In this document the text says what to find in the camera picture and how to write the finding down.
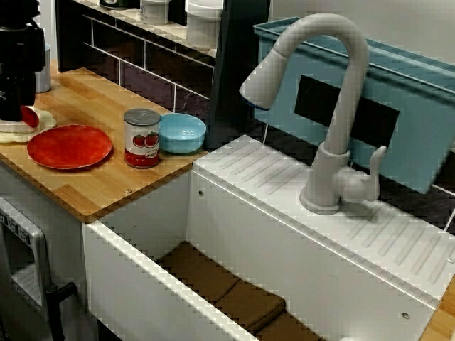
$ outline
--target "dark tile backsplash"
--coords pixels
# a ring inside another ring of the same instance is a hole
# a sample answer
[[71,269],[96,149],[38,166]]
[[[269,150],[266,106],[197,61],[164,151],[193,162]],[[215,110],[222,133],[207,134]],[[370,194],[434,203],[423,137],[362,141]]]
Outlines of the dark tile backsplash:
[[144,66],[144,41],[111,28],[103,23],[93,22],[94,45],[127,62]]
[[193,92],[177,87],[175,112],[192,114],[205,122],[210,107],[210,100]]
[[211,67],[147,43],[146,69],[210,98]]
[[117,20],[117,28],[120,30],[126,31],[126,32],[130,32],[131,34],[134,34],[135,36],[146,39],[147,41],[158,44],[158,45],[168,48],[172,51],[176,50],[177,44],[175,42],[173,42],[172,40],[162,38],[162,37],[156,35],[155,33],[145,31],[140,27],[137,27],[130,23],[126,23],[122,20]]
[[[89,70],[168,110],[192,114],[203,121],[207,119],[215,58],[107,14],[87,10],[89,18],[84,20],[84,42],[85,65]],[[95,48],[90,47],[93,44],[91,18],[96,19],[93,21]],[[247,134],[262,141],[266,124],[254,119],[253,114],[247,122]],[[309,166],[317,151],[316,146],[272,126],[267,127],[265,144]],[[434,184],[423,195],[381,176],[380,199],[455,234],[455,221],[452,220],[455,154],[449,155]]]
[[83,41],[84,43],[88,45],[93,45],[92,42],[92,20],[89,19],[88,17],[84,16],[82,17],[82,30],[83,30]]
[[173,111],[175,85],[124,62],[121,74],[120,84],[125,89]]
[[103,23],[106,23],[111,26],[115,26],[115,18],[110,16],[109,14],[102,13],[100,11],[97,11],[96,9],[91,9],[90,7],[84,7],[85,15],[96,19],[98,21],[102,21]]
[[204,53],[201,53],[199,51],[193,50],[192,48],[187,48],[186,46],[177,45],[177,52],[181,53],[182,55],[186,55],[190,58],[193,58],[194,60],[197,60],[199,62],[215,66],[215,58],[211,57],[209,55],[206,55]]
[[85,67],[88,70],[107,78],[111,82],[119,82],[119,61],[116,58],[90,46],[85,46],[84,59]]

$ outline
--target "ridged drainboard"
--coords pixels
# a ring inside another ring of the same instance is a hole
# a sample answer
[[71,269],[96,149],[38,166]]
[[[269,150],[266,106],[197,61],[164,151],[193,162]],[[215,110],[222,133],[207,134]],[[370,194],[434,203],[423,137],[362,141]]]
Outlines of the ridged drainboard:
[[299,201],[309,167],[248,136],[193,170],[433,308],[454,275],[450,234],[378,200],[315,215]]

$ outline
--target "brown cloth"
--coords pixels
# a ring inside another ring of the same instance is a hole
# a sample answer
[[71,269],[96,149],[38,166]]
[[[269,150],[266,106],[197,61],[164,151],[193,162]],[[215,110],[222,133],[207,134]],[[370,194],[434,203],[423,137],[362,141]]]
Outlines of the brown cloth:
[[157,263],[210,303],[218,302],[239,278],[182,242]]
[[286,308],[286,302],[282,297],[240,280],[215,307],[254,335]]
[[286,311],[262,328],[256,337],[260,341],[323,341]]

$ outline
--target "faucet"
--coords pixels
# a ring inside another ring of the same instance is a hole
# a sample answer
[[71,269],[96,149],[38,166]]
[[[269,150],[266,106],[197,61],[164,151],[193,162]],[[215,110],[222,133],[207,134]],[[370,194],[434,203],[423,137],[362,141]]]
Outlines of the faucet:
[[350,132],[369,60],[368,44],[359,27],[331,13],[296,21],[278,37],[269,54],[244,81],[240,94],[253,107],[269,110],[292,53],[303,41],[319,35],[339,39],[348,50],[349,62],[326,139],[318,148],[300,202],[307,210],[332,215],[340,210],[341,198],[359,203],[379,197],[379,168],[387,150],[382,146],[372,154],[370,175],[347,166]]

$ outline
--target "butcher block countertop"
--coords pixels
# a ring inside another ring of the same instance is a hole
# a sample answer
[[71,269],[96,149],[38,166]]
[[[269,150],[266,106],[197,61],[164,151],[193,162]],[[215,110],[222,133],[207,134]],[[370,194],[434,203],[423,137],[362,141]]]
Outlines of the butcher block countertop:
[[35,107],[50,112],[57,126],[84,124],[112,140],[106,159],[82,170],[53,170],[32,161],[26,144],[0,144],[0,160],[77,217],[94,222],[191,169],[205,151],[177,156],[160,151],[161,162],[135,169],[124,162],[123,114],[132,108],[168,110],[86,69],[59,73],[52,65],[52,90],[36,95]]
[[454,341],[454,332],[455,277],[452,278],[420,341]]

